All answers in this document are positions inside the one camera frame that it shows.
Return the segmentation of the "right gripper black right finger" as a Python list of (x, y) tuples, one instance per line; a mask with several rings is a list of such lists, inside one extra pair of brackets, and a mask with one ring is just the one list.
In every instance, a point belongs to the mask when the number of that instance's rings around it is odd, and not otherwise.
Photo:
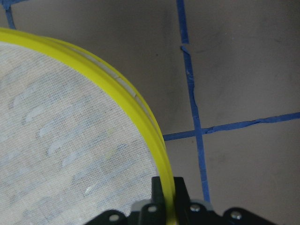
[(180, 225), (219, 225), (220, 216), (210, 202), (191, 199), (184, 179), (174, 177), (175, 212)]

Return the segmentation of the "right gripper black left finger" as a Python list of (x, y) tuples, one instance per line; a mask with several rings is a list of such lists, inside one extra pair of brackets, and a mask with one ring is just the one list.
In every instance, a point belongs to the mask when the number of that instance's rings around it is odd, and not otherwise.
[(142, 205), (140, 225), (165, 225), (165, 199), (160, 178), (151, 178), (151, 198)]

